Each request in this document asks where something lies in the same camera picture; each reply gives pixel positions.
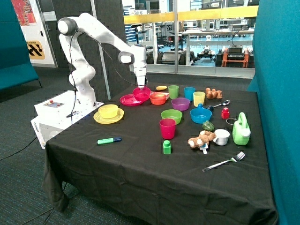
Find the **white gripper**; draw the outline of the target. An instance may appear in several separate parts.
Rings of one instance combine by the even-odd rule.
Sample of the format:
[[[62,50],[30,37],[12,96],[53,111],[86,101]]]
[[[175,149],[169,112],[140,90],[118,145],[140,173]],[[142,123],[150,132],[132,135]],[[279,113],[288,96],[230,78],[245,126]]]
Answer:
[[[148,83],[148,79],[146,77],[146,67],[135,67],[134,74],[136,76],[138,87],[145,87]]]

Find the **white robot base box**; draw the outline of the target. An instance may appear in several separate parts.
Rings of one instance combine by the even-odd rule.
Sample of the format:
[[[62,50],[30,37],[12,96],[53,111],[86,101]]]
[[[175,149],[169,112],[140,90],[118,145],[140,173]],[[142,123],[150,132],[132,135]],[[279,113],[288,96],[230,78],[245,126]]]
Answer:
[[[44,149],[47,141],[101,105],[102,102],[89,102],[72,90],[34,105],[37,117],[31,120],[31,124],[41,148]]]

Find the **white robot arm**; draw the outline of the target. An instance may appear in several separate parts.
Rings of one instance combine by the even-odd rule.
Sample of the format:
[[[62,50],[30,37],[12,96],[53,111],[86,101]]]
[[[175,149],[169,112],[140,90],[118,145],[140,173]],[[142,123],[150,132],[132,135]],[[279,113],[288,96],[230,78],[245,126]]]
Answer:
[[[119,37],[113,34],[100,21],[88,13],[82,13],[79,17],[64,17],[58,22],[60,31],[59,40],[64,54],[75,71],[69,75],[69,81],[77,89],[77,99],[83,108],[97,105],[94,89],[90,86],[90,80],[96,71],[85,59],[77,37],[85,34],[98,43],[113,45],[120,53],[119,62],[132,64],[139,88],[145,87],[146,78],[146,49],[144,46],[135,44],[127,45]]]

